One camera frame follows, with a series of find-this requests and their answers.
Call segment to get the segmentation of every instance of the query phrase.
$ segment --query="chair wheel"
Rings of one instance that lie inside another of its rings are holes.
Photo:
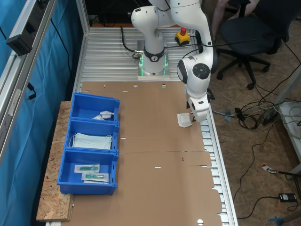
[[[246,86],[248,88],[248,90],[252,90],[254,89],[254,85],[253,83],[250,83],[249,85]]]
[[[269,67],[268,67],[268,66],[265,66],[265,67],[262,69],[262,71],[263,71],[264,73],[268,72],[268,71],[269,71]]]
[[[223,77],[224,77],[223,74],[222,74],[221,72],[218,72],[216,78],[217,78],[218,80],[222,80]]]

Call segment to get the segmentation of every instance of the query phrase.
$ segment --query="red button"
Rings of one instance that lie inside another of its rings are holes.
[[[187,30],[187,29],[186,29],[185,27],[182,27],[182,28],[181,28],[181,33],[180,33],[180,34],[181,34],[181,35],[185,35],[185,34],[186,34],[186,30]]]

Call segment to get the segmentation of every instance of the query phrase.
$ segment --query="person's leg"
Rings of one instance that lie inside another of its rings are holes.
[[[218,0],[215,6],[213,19],[212,19],[212,33],[215,39],[217,31],[222,23],[222,18],[224,16],[224,11],[229,0]]]
[[[250,3],[250,4],[247,4],[247,6],[246,6],[245,16],[249,16],[249,15],[255,10],[255,8],[256,8],[256,6],[257,6],[257,3],[256,3],[255,0],[250,0],[250,2],[251,2],[251,3]],[[238,11],[234,16],[232,16],[229,20],[234,19],[234,18],[238,18],[239,12],[240,12],[240,9],[239,9],[239,11]]]

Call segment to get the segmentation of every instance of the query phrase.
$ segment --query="sterile packaging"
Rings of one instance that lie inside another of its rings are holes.
[[[113,112],[103,111],[100,112],[99,115],[94,117],[93,119],[97,119],[97,120],[110,119],[112,115],[114,115]]]
[[[81,175],[81,180],[93,180],[100,182],[109,182],[108,173],[83,173]]]
[[[177,114],[177,117],[178,117],[178,123],[180,127],[185,128],[192,125],[189,113]]]
[[[84,180],[84,183],[90,183],[90,184],[108,184],[109,182],[100,182],[100,181],[93,181],[93,180]]]
[[[97,165],[75,165],[75,173],[99,173],[100,164]]]

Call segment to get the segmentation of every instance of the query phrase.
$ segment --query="floor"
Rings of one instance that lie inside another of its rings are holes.
[[[289,31],[290,41],[287,44],[301,59],[301,21],[293,21]],[[218,36],[216,44],[221,43],[223,43],[223,41],[221,37]],[[257,84],[267,90],[272,90],[298,66],[298,61],[285,45],[281,47],[277,54],[261,54],[258,55],[258,57],[272,63],[267,73],[261,71],[263,68],[262,65],[251,63]],[[220,68],[224,67],[233,59],[231,56],[221,55],[219,58]],[[229,69],[224,73],[222,81],[217,80],[216,75],[217,73],[211,75],[210,88],[216,97],[216,100],[211,102],[212,109],[221,112],[230,110],[231,113],[234,113],[234,107],[241,108],[243,106],[225,99],[221,94],[233,101],[243,104],[260,100],[261,96],[256,89],[249,91],[246,88],[251,80],[244,67],[238,68],[234,66],[232,69]],[[284,86],[280,86],[275,93],[279,93],[283,87]],[[259,91],[263,95],[267,94],[267,92],[263,90]],[[296,89],[292,92],[290,98],[297,99],[300,96],[301,90]],[[259,109],[251,109],[248,112],[252,113],[258,110]],[[234,197],[235,192],[239,188],[240,177],[252,163],[252,145],[262,143],[271,127],[267,128],[261,125],[257,130],[266,130],[253,132],[240,127],[238,119],[231,118],[229,122],[224,116],[215,114],[214,120],[222,148],[232,197]],[[278,193],[297,193],[293,181],[287,181],[284,175],[270,174],[261,168],[261,165],[265,163],[276,170],[290,171],[298,164],[294,149],[281,120],[276,121],[272,125],[267,141],[263,145],[254,147],[254,153],[255,162],[249,169],[249,172],[243,177],[241,189],[237,193],[234,201],[238,218],[248,216],[255,202],[260,197],[278,196]],[[268,223],[268,219],[290,214],[291,212],[286,210],[289,206],[292,206],[292,204],[281,203],[279,200],[260,200],[252,216],[248,219],[238,220],[238,224],[240,226],[275,225]],[[301,218],[286,225],[299,226],[301,225]]]

